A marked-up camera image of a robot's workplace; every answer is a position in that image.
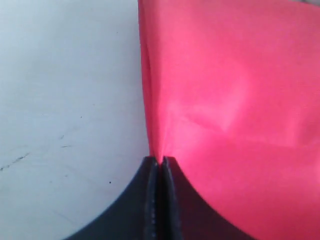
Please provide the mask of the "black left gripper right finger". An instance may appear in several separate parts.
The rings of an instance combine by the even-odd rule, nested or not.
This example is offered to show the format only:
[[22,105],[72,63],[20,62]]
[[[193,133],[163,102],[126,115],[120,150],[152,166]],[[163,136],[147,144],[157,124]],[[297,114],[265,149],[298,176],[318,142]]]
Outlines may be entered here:
[[203,200],[187,180],[175,158],[163,158],[159,177],[161,240],[253,239]]

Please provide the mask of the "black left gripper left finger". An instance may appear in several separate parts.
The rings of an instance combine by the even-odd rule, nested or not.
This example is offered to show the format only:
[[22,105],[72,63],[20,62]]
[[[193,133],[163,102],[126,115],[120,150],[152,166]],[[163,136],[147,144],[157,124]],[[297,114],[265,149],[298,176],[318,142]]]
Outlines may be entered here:
[[99,217],[69,240],[156,240],[158,163],[145,157],[129,185]]

